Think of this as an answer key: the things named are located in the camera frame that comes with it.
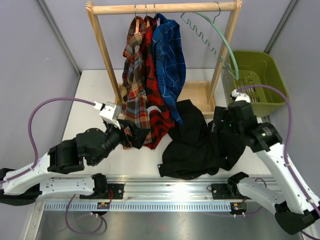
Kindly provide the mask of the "blue plaid shirt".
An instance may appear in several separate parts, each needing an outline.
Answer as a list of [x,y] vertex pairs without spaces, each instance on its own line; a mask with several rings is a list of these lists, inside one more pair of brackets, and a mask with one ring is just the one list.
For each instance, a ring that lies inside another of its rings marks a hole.
[[152,35],[152,53],[158,89],[171,117],[178,123],[183,120],[177,110],[177,100],[186,81],[186,63],[182,48],[180,25],[158,13],[160,26]]

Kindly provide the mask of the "mint green hanger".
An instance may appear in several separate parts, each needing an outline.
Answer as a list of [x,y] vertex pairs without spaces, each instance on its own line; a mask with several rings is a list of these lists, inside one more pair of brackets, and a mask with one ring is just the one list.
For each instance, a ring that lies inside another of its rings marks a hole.
[[201,16],[203,19],[205,19],[214,29],[215,31],[218,33],[219,37],[222,40],[222,43],[224,44],[224,46],[227,49],[227,52],[229,53],[229,56],[231,57],[231,62],[232,62],[232,66],[230,63],[227,63],[226,65],[224,64],[225,62],[225,58],[222,56],[221,53],[217,54],[217,50],[214,47],[211,47],[211,43],[208,39],[204,39],[204,34],[202,31],[198,31],[198,27],[195,24],[192,24],[192,21],[189,18],[184,18],[186,12],[183,12],[180,15],[180,19],[189,26],[189,28],[194,31],[194,33],[201,39],[201,41],[206,45],[206,47],[209,49],[210,52],[212,52],[214,54],[214,56],[216,57],[217,60],[220,60],[220,63],[223,66],[223,69],[227,70],[228,73],[235,79],[238,80],[240,73],[239,73],[239,67],[235,58],[235,55],[226,39],[226,37],[223,35],[222,31],[220,30],[220,28],[216,25],[215,23],[215,19],[221,14],[221,5],[219,2],[214,1],[214,3],[216,3],[218,5],[218,15],[216,15],[214,17],[214,19],[210,19],[208,16],[206,16],[203,13],[200,12],[193,12],[193,14],[196,14],[198,16]]

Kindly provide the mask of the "lilac hanger of blue shirt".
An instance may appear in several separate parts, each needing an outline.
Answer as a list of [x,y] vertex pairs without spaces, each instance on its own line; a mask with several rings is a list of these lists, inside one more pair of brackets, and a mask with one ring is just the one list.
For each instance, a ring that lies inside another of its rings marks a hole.
[[161,24],[161,19],[157,17],[157,11],[156,11],[156,4],[155,3],[153,4],[153,11],[154,11],[154,17],[155,17],[155,20],[156,20],[156,25],[157,25],[157,27],[159,27],[160,24]]

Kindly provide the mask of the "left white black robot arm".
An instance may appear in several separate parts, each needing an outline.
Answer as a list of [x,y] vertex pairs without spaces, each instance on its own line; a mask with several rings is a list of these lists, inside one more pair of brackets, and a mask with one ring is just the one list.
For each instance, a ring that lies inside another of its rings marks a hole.
[[140,128],[127,120],[121,120],[119,127],[110,123],[104,125],[105,131],[90,128],[50,148],[36,165],[29,164],[19,170],[2,168],[0,202],[25,206],[63,195],[79,195],[81,199],[89,200],[110,197],[111,190],[104,174],[89,177],[67,175],[82,172],[85,166],[97,166],[118,145],[140,149],[150,129]]

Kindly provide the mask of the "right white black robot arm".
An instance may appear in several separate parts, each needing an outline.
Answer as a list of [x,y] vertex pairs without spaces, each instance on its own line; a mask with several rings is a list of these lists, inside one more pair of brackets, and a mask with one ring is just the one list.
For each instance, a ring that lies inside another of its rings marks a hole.
[[248,174],[239,172],[227,180],[227,193],[232,198],[244,196],[272,213],[278,225],[295,235],[314,224],[319,218],[320,198],[304,181],[285,152],[285,143],[269,122],[259,123],[252,106],[244,100],[217,106],[212,129],[234,137],[262,160],[280,191],[270,190],[255,182]]

